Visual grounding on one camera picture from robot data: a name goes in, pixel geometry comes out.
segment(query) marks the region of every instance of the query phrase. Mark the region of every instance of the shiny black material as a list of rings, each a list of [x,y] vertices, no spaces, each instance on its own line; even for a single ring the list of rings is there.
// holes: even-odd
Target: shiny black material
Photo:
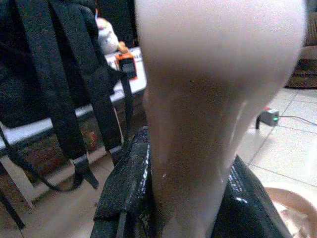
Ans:
[[[155,237],[148,128],[108,177],[95,213],[91,238],[116,238],[127,212],[125,238]],[[291,238],[261,182],[237,156],[228,178],[212,238]]]
[[[95,213],[91,238],[116,237],[119,217],[127,212],[123,237],[154,237],[150,141],[147,127],[140,129],[130,152],[106,180]]]

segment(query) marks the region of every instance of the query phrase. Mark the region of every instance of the power adapter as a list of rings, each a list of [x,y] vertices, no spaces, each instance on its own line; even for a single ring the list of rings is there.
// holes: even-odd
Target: power adapter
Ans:
[[[256,129],[259,129],[260,121],[267,125],[275,126],[278,123],[278,118],[279,111],[265,107],[264,111],[262,111],[260,115],[257,117]]]

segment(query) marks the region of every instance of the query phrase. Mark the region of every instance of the brown couch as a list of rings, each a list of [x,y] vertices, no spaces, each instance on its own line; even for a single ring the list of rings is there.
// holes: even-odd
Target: brown couch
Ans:
[[[317,12],[308,13],[304,47],[286,87],[317,88]]]

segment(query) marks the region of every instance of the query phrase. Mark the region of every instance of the black backpack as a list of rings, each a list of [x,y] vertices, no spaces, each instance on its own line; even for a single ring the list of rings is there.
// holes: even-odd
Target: black backpack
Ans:
[[[74,184],[66,191],[83,179],[98,186],[74,109],[92,104],[105,149],[115,162],[125,146],[109,97],[118,80],[125,93],[127,128],[132,117],[128,78],[108,66],[98,45],[94,14],[93,0],[0,1],[0,121],[11,128],[51,118],[62,151],[75,166]],[[1,128],[0,135],[16,165],[62,191],[19,155]]]

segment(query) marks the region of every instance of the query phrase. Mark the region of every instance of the orange device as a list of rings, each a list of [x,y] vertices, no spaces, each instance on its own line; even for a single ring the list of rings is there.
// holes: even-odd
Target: orange device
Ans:
[[[115,56],[119,70],[126,72],[128,79],[137,79],[137,69],[133,55],[128,52]]]

